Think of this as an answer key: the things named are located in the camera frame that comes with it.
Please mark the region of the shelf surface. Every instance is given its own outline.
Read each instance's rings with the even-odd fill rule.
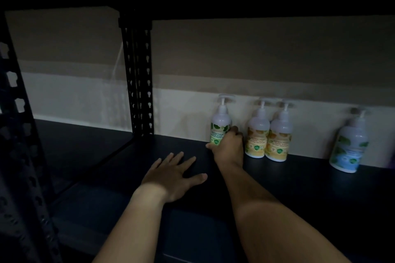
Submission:
[[[126,131],[35,120],[55,193],[127,144]]]
[[[244,261],[230,198],[205,142],[158,135],[127,146],[51,205],[61,242],[96,254],[152,162],[180,151],[185,159],[197,157],[185,176],[207,173],[209,177],[165,206],[158,260]],[[357,173],[348,174],[326,160],[295,155],[283,163],[245,156],[244,169],[353,262],[392,257],[393,170],[361,166]]]

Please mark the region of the finger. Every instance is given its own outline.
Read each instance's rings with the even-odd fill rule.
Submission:
[[[184,173],[190,166],[196,161],[196,157],[193,156],[192,158],[189,158],[187,161],[181,163],[178,168],[182,173]]]
[[[170,160],[173,159],[174,153],[170,153],[165,160],[163,161],[162,165],[168,164],[170,162]]]
[[[187,178],[185,180],[188,185],[188,189],[190,189],[191,187],[202,184],[204,181],[206,181],[207,174],[199,174],[199,175]]]
[[[213,143],[206,143],[206,148],[208,148],[211,151],[213,151],[216,147],[217,147],[217,145],[215,145]]]
[[[152,165],[151,165],[151,167],[150,167],[150,171],[151,170],[154,170],[154,169],[156,169],[159,165],[160,165],[160,163],[162,162],[162,158],[158,158]]]
[[[184,157],[184,152],[178,153],[169,163],[171,166],[176,166],[180,162],[181,158]]]
[[[233,132],[234,134],[236,134],[237,132],[239,132],[239,127],[232,126],[230,127],[229,132]]]

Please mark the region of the perforated metal post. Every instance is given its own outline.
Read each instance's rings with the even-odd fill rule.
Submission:
[[[152,21],[136,11],[121,11],[126,78],[132,128],[137,136],[154,133],[152,102]]]
[[[0,234],[17,238],[29,262],[61,263],[45,202],[53,187],[3,12],[0,109]]]

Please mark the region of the person's right hand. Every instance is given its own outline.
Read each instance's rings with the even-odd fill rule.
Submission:
[[[237,126],[230,128],[219,145],[208,143],[206,148],[213,151],[214,160],[220,169],[229,165],[243,166],[243,134]]]

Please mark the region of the hand wash bottle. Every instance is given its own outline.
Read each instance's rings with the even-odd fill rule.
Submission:
[[[283,101],[284,109],[279,116],[271,121],[267,138],[265,155],[273,161],[285,161],[288,155],[289,143],[292,139],[292,123],[289,121],[288,101]]]
[[[225,99],[234,100],[235,96],[228,94],[220,94],[221,104],[218,105],[217,112],[211,119],[211,135],[210,143],[219,145],[225,133],[229,131],[232,120],[228,115],[228,109],[225,105]]]
[[[365,110],[360,110],[358,117],[340,129],[329,163],[339,171],[355,173],[368,144]]]
[[[262,158],[265,155],[267,136],[270,122],[266,118],[265,99],[259,98],[261,107],[255,117],[248,122],[248,136],[245,145],[245,153],[253,158]]]

